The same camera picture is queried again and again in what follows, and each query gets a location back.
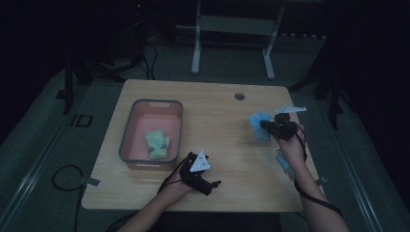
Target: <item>white object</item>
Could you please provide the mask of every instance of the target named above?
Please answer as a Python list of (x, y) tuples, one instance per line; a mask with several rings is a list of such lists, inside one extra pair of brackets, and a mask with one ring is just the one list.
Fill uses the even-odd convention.
[(275, 113), (294, 113), (294, 112), (302, 112), (307, 111), (306, 107), (293, 107), (293, 106), (284, 106), (275, 110)]
[(209, 165), (208, 161), (206, 160), (205, 153), (202, 151), (199, 153), (198, 157), (190, 168), (190, 172), (204, 171), (210, 168), (211, 165)]

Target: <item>blue glove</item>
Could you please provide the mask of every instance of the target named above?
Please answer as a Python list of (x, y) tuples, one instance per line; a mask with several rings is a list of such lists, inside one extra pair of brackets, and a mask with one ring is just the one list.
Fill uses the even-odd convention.
[(289, 163), (287, 163), (286, 159), (284, 159), (281, 150), (277, 150), (277, 153), (277, 160), (282, 166), (284, 172), (290, 177), (290, 179), (295, 180), (295, 173), (293, 172), (293, 169), (289, 166)]
[(255, 138), (264, 141), (271, 141), (271, 134), (260, 127), (260, 121), (265, 120), (271, 122), (272, 116), (266, 112), (253, 113), (250, 118), (250, 124), (252, 125), (255, 133)]

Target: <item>dark background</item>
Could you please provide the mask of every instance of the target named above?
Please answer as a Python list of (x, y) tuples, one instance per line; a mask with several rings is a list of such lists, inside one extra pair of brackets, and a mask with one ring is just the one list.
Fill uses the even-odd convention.
[[(317, 62), (322, 62), (324, 69), (330, 66), (329, 61), (332, 66), (337, 64), (342, 73), (341, 88), (348, 94), (409, 208), (410, 187), (405, 181), (410, 176), (410, 153), (405, 146), (410, 129), (406, 119), (410, 111), (407, 108), (410, 102), (408, 1), (286, 5), (281, 33), (328, 37), (329, 49), (322, 51)], [(224, 4), (209, 1), (204, 11), (252, 16), (256, 10), (243, 2), (232, 6), (229, 1)], [(193, 0), (2, 1), (0, 142), (49, 79), (64, 69), (67, 57), (73, 58), (80, 81), (87, 83), (90, 76), (78, 54), (112, 64), (111, 47), (121, 41), (119, 35), (130, 25), (142, 20), (144, 25), (155, 27), (172, 39), (176, 24), (194, 25), (194, 13)]]

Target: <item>table leg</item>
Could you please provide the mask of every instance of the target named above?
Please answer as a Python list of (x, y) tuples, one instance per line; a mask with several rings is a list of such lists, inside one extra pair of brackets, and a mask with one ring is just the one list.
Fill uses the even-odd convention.
[(65, 90), (64, 90), (64, 115), (67, 115), (70, 112), (70, 109), (73, 106), (73, 69), (72, 69), (72, 58), (68, 57), (65, 61)]
[(284, 7), (280, 8), (277, 20), (272, 29), (272, 34), (271, 34), (271, 39), (269, 40), (269, 44), (266, 48), (262, 49), (263, 60), (265, 62), (266, 74), (267, 74), (268, 79), (272, 79), (272, 80), (275, 79), (275, 74), (274, 74), (274, 68), (272, 66), (271, 51), (274, 46), (275, 39), (278, 36), (278, 29), (280, 26), (281, 19), (283, 17), (284, 9), (285, 9)]
[(201, 58), (200, 33), (201, 33), (201, 1), (197, 0), (196, 1), (195, 48), (193, 50), (192, 68), (190, 70), (192, 74), (199, 73), (199, 61)]

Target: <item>metal frame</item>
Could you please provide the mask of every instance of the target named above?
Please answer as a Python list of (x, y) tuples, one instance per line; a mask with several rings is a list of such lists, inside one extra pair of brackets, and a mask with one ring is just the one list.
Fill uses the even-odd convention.
[(205, 15), (201, 14), (201, 0), (197, 0), (195, 47), (193, 49), (192, 67), (190, 72), (192, 74), (199, 73), (199, 63), (201, 57), (201, 31), (218, 31), (270, 36), (268, 45), (262, 49), (262, 55), (268, 79), (275, 79), (274, 68), (271, 60), (271, 52), (274, 46), (275, 39), (278, 36), (278, 29), (283, 17), (284, 10), (284, 7), (280, 7), (276, 20)]

